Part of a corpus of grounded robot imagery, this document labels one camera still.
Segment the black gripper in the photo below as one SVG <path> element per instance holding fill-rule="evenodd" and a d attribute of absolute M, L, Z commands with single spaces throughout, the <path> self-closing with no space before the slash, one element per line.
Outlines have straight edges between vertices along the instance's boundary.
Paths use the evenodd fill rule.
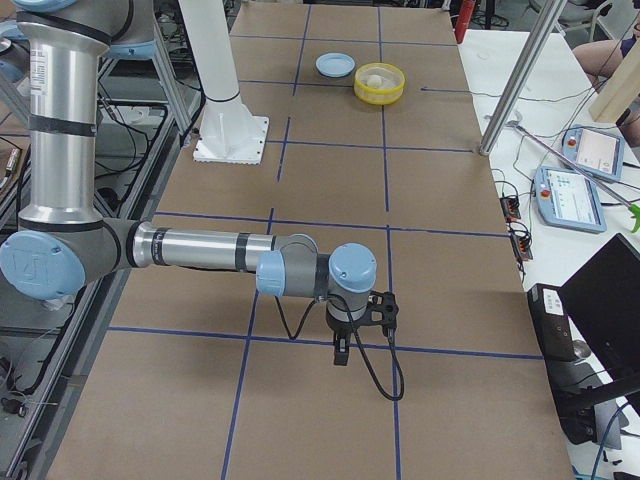
<path fill-rule="evenodd" d="M 330 316 L 329 327 L 333 331 L 333 364 L 346 366 L 349 360 L 349 342 L 353 333 L 352 324 Z"/>

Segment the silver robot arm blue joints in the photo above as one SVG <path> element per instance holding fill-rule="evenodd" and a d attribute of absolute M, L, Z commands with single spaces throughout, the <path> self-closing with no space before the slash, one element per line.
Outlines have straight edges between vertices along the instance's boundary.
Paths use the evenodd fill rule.
<path fill-rule="evenodd" d="M 31 193 L 1 247 L 1 270 L 21 293 L 61 298 L 127 268 L 150 265 L 252 273 L 257 290 L 323 301 L 332 320 L 369 316 L 377 263 L 357 243 L 318 251 L 304 234 L 271 236 L 157 228 L 94 207 L 98 67 L 110 51 L 151 52 L 149 1 L 20 1 L 30 45 Z"/>

